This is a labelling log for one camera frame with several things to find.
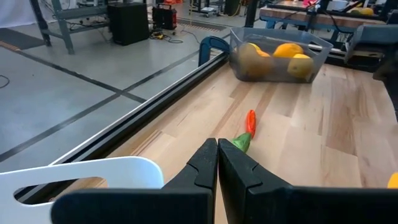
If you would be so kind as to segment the white plastic basket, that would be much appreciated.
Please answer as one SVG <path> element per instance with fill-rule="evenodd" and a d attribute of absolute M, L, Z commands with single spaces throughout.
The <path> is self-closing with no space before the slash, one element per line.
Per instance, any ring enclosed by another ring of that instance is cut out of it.
<path fill-rule="evenodd" d="M 160 167 L 137 156 L 72 162 L 0 173 L 0 224 L 52 224 L 51 202 L 26 205 L 14 192 L 27 186 L 64 180 L 101 177 L 111 188 L 159 189 L 164 186 Z"/>

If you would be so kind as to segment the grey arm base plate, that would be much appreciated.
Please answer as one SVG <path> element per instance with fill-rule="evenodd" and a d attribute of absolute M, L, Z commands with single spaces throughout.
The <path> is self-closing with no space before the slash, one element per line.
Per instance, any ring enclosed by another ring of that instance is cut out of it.
<path fill-rule="evenodd" d="M 398 24 L 361 25 L 346 43 L 345 62 L 357 52 L 384 53 L 395 44 L 398 44 Z"/>

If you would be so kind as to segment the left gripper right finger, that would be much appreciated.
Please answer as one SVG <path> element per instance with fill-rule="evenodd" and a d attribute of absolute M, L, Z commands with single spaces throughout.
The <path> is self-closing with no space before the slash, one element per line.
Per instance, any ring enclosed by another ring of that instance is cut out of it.
<path fill-rule="evenodd" d="M 218 152 L 229 224 L 398 224 L 398 189 L 292 185 L 227 139 Z"/>

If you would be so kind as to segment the green pepper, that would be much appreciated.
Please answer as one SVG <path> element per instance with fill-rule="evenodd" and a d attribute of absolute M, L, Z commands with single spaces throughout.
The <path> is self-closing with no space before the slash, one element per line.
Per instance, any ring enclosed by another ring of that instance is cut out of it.
<path fill-rule="evenodd" d="M 247 153 L 251 143 L 251 133 L 243 133 L 232 140 L 232 144 L 243 153 Z"/>

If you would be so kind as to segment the black floor mat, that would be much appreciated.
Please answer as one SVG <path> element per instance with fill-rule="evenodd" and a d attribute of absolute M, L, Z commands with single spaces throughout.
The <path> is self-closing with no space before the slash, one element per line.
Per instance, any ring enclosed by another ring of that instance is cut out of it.
<path fill-rule="evenodd" d="M 0 45 L 12 50 L 26 50 L 44 45 L 42 39 L 8 28 L 0 28 Z"/>

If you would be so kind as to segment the black speaker box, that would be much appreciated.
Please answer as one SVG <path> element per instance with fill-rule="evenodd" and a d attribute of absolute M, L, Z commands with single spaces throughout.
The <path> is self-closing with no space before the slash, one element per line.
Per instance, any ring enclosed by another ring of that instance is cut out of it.
<path fill-rule="evenodd" d="M 109 29 L 118 45 L 130 45 L 150 36 L 147 5 L 142 2 L 114 3 L 107 6 Z"/>

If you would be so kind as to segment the dark table clamp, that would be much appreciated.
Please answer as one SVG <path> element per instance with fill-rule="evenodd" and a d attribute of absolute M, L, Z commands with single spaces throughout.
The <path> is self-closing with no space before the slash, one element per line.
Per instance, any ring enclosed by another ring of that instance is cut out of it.
<path fill-rule="evenodd" d="M 220 50 L 227 54 L 230 53 L 230 46 L 227 41 L 220 37 L 209 36 L 205 37 L 200 42 L 198 66 L 202 66 L 210 60 L 211 49 Z"/>

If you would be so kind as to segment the black aluminium table frame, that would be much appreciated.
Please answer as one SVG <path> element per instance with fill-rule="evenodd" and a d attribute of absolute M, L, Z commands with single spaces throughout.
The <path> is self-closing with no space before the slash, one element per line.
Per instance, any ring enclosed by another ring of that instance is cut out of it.
<path fill-rule="evenodd" d="M 98 137 L 78 147 L 78 152 L 72 153 L 56 165 L 71 165 L 73 162 L 92 162 L 99 159 L 117 156 L 137 156 L 141 152 L 133 149 L 127 143 L 134 138 L 141 138 L 136 142 L 140 146 L 152 134 L 145 130 L 148 124 L 156 119 L 169 107 L 181 102 L 185 95 L 192 95 L 198 90 L 203 81 L 217 72 L 226 64 L 228 53 L 223 52 L 200 65 L 181 80 L 170 85 L 155 95 L 137 109 L 125 115 L 121 120 L 106 128 Z M 57 180 L 49 184 L 34 184 L 19 188 L 12 193 L 12 198 L 27 204 L 51 202 L 55 198 L 73 190 L 105 187 L 108 181 L 99 177 L 74 177 L 70 180 Z"/>

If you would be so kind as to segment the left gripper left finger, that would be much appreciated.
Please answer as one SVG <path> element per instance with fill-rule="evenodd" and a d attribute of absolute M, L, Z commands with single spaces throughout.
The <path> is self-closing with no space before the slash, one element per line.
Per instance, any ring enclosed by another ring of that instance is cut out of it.
<path fill-rule="evenodd" d="M 52 206 L 52 224 L 214 224 L 218 145 L 208 138 L 161 189 L 83 189 Z"/>

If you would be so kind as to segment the grey metal table legs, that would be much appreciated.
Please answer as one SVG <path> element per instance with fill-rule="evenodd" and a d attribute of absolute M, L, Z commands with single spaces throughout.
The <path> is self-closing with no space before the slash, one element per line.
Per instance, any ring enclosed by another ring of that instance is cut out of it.
<path fill-rule="evenodd" d="M 71 35 L 88 30 L 95 30 L 108 26 L 107 21 L 98 22 L 76 22 L 76 20 L 89 19 L 91 17 L 105 17 L 107 16 L 107 6 L 109 0 L 67 0 L 74 1 L 75 7 L 65 7 L 62 5 L 62 0 L 29 0 L 30 6 L 33 10 L 35 20 L 39 26 L 39 31 L 47 47 L 52 45 L 50 38 L 56 37 L 63 40 L 65 47 L 69 54 L 74 54 L 74 46 Z M 49 7 L 51 18 L 58 24 L 59 31 L 50 30 L 47 21 L 44 19 L 40 3 L 44 3 Z"/>

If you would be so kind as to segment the grey translucent plastic basket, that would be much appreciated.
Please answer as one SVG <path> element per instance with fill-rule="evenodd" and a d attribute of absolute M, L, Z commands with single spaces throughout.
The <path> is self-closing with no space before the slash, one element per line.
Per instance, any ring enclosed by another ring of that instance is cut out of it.
<path fill-rule="evenodd" d="M 251 78 L 245 77 L 240 72 L 238 49 L 245 43 L 258 45 L 262 51 L 267 52 L 273 58 L 274 67 L 266 76 Z M 303 54 L 313 59 L 313 72 L 307 78 L 296 78 L 287 72 L 292 58 L 273 56 L 275 49 L 284 43 L 298 44 L 303 48 Z M 230 65 L 236 78 L 244 82 L 311 83 L 325 63 L 331 49 L 332 45 L 329 42 L 304 31 L 235 27 L 231 29 Z"/>

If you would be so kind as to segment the wooden background workbench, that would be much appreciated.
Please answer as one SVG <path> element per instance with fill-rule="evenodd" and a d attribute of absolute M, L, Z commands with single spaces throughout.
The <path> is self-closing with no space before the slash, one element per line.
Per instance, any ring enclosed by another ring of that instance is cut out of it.
<path fill-rule="evenodd" d="M 385 25 L 388 20 L 386 7 L 380 14 L 361 15 L 360 4 L 365 0 L 280 0 L 266 4 L 259 10 L 260 20 L 267 22 L 268 29 L 276 24 L 291 24 L 301 29 L 333 29 L 349 33 L 361 25 Z"/>

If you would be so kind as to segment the red black equipment case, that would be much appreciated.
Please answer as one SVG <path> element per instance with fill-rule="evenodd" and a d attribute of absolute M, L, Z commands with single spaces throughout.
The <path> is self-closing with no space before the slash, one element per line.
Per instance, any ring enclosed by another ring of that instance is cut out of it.
<path fill-rule="evenodd" d="M 152 20 L 157 29 L 175 30 L 177 11 L 170 4 L 158 3 L 152 8 Z"/>

